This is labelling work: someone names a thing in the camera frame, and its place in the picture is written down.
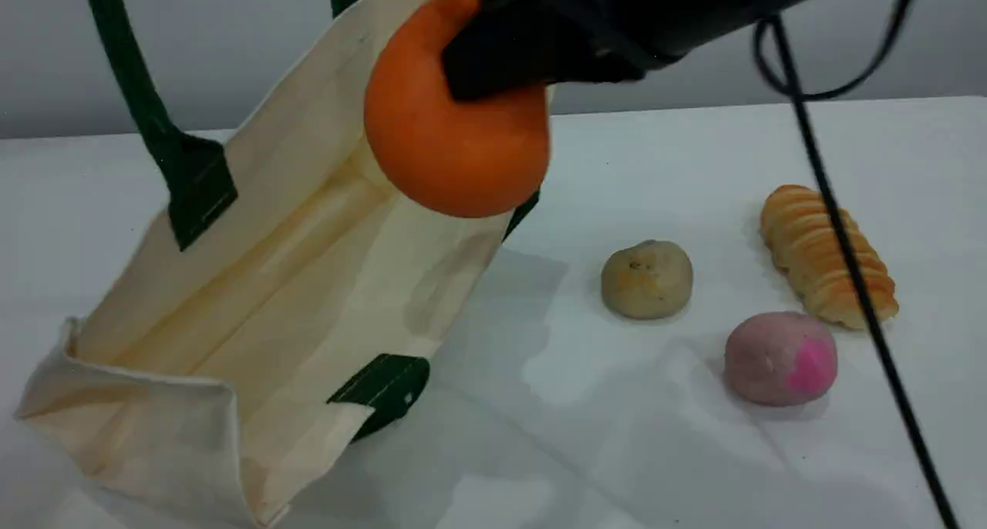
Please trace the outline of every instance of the robotic arm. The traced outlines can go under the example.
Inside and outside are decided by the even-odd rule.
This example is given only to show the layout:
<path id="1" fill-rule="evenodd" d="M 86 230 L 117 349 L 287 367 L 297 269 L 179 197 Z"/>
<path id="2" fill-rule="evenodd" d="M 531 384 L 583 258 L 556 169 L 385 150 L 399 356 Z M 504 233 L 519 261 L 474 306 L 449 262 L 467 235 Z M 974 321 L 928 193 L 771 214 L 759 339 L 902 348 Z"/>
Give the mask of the robotic arm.
<path id="1" fill-rule="evenodd" d="M 617 83 L 805 0 L 480 0 L 442 52 L 452 96 L 530 83 Z"/>

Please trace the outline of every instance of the spiral bread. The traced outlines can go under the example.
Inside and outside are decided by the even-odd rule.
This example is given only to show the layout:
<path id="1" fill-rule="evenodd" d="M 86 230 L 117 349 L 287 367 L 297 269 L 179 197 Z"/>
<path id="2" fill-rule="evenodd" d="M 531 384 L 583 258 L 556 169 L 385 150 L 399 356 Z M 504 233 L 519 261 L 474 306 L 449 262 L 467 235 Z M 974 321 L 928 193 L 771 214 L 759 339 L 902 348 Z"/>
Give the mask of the spiral bread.
<path id="1" fill-rule="evenodd" d="M 898 314 L 894 281 L 850 214 L 841 209 L 840 216 L 874 311 L 878 319 L 887 321 Z M 811 315 L 850 329 L 867 328 L 819 192 L 797 185 L 776 189 L 761 210 L 761 237 L 772 251 L 776 268 L 786 273 Z"/>

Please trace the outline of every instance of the tan dough ball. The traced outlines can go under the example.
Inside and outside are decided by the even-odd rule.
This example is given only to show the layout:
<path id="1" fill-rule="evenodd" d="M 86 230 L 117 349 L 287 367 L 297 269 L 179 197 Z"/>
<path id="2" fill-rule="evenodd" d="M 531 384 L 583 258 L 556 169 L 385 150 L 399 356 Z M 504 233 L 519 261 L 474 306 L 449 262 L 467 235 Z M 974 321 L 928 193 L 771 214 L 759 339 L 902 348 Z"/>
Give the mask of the tan dough ball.
<path id="1" fill-rule="evenodd" d="M 628 318 L 663 318 L 692 297 L 692 262 L 671 241 L 642 241 L 607 259 L 601 274 L 603 303 Z"/>

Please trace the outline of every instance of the food item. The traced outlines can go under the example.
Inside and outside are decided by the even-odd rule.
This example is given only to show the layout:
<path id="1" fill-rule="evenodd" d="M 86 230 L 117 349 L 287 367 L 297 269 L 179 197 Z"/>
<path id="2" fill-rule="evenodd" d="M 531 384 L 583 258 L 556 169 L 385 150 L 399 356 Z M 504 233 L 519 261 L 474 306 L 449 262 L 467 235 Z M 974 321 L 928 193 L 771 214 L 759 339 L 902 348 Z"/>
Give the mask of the food item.
<path id="1" fill-rule="evenodd" d="M 663 318 L 692 297 L 692 262 L 671 241 L 642 241 L 603 265 L 601 293 L 608 308 L 629 318 Z"/>
<path id="2" fill-rule="evenodd" d="M 841 210 L 840 216 L 867 283 L 874 311 L 878 319 L 887 321 L 898 314 L 894 281 L 850 214 Z M 867 328 L 819 192 L 797 185 L 776 189 L 761 210 L 761 237 L 772 251 L 776 268 L 786 272 L 807 311 L 824 321 L 838 322 L 850 329 Z"/>
<path id="3" fill-rule="evenodd" d="M 364 125 L 381 170 L 419 204 L 455 217 L 489 217 L 522 205 L 545 177 L 545 86 L 456 103 L 442 50 L 480 0 L 431 0 L 377 59 Z"/>
<path id="4" fill-rule="evenodd" d="M 763 406 L 818 399 L 836 381 L 836 371 L 833 336 L 801 312 L 754 315 L 726 340 L 726 384 Z"/>

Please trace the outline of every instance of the gray wall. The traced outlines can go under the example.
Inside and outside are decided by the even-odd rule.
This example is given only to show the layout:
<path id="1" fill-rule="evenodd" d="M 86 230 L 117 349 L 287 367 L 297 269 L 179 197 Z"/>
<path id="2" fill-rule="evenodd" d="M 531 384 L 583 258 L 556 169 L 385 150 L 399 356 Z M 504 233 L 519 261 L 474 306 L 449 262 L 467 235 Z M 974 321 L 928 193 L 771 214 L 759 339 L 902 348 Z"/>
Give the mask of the gray wall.
<path id="1" fill-rule="evenodd" d="M 863 68 L 892 0 L 815 0 L 790 32 L 808 86 Z M 165 103 L 187 129 L 238 125 L 318 37 L 328 0 L 126 0 Z M 854 98 L 987 94 L 987 0 L 919 0 L 891 61 Z M 565 86 L 558 112 L 775 103 L 750 31 L 635 86 Z M 85 0 L 0 0 L 0 136 L 133 131 Z"/>

